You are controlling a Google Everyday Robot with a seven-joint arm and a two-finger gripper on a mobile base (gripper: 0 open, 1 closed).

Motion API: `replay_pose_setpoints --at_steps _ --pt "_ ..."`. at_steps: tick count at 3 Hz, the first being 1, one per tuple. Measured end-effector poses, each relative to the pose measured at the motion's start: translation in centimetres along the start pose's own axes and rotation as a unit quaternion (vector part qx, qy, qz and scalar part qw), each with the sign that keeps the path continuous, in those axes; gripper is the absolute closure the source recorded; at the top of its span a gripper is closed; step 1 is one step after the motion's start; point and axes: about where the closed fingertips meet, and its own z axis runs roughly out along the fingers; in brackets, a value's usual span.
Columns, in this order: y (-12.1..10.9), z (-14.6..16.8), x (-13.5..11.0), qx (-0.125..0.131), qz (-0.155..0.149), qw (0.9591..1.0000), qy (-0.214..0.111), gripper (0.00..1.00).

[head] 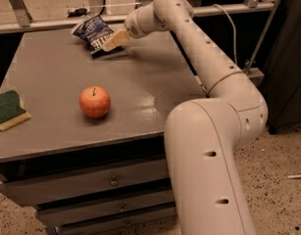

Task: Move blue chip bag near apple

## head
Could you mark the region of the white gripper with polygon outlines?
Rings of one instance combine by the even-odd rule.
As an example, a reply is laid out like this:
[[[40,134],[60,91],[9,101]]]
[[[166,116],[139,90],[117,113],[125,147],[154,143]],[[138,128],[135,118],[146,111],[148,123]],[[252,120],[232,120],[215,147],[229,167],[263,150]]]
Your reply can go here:
[[[135,39],[142,38],[152,32],[166,31],[167,27],[154,13],[153,4],[139,7],[129,13],[124,22],[125,29],[104,36],[102,50],[110,52],[129,42],[129,35]]]

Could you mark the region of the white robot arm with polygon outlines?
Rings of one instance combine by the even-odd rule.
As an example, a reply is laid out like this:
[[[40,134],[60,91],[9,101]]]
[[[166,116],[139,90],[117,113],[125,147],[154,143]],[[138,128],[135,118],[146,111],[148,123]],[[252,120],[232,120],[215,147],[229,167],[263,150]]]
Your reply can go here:
[[[165,150],[182,235],[256,235],[234,151],[253,141],[268,118],[265,99],[193,21],[186,0],[153,0],[125,18],[105,51],[155,31],[171,30],[206,95],[169,114]]]

